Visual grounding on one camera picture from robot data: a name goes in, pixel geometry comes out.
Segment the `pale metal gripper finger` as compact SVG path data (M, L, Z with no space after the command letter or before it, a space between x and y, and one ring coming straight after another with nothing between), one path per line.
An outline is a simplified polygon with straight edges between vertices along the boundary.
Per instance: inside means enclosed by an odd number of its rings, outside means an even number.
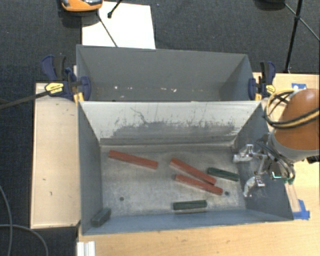
M263 188L266 186L265 183L262 181L260 175L252 176L246 181L243 189L243 196L245 198L248 197L250 189L252 189L254 186L257 186L258 188Z
M253 158L261 159L262 155L258 152L254 152L253 144L246 144L242 147L238 153L233 155L232 162L240 163L240 162L249 162Z

